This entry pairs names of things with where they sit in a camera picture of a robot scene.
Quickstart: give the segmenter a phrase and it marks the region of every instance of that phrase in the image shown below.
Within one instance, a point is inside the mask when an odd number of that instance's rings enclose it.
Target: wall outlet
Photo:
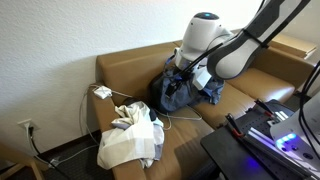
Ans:
[[[30,127],[33,127],[33,131],[38,130],[39,127],[32,121],[32,119],[26,119],[20,122],[17,122],[18,126],[26,130],[25,124],[30,123]]]

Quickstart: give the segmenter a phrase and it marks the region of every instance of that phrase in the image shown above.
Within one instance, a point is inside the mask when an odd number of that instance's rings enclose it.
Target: black desk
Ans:
[[[267,104],[273,111],[283,111],[288,116],[293,114],[290,109],[279,104],[277,101],[270,101]],[[266,115],[253,110],[237,119],[236,123],[243,132],[247,132],[251,127],[254,127],[270,137],[270,127],[266,122],[267,119]],[[222,127],[202,138],[201,145],[223,174],[230,180],[297,179],[289,170],[273,162],[254,147],[251,147],[250,150],[253,150],[259,156],[259,159],[253,157],[231,135],[228,127]]]

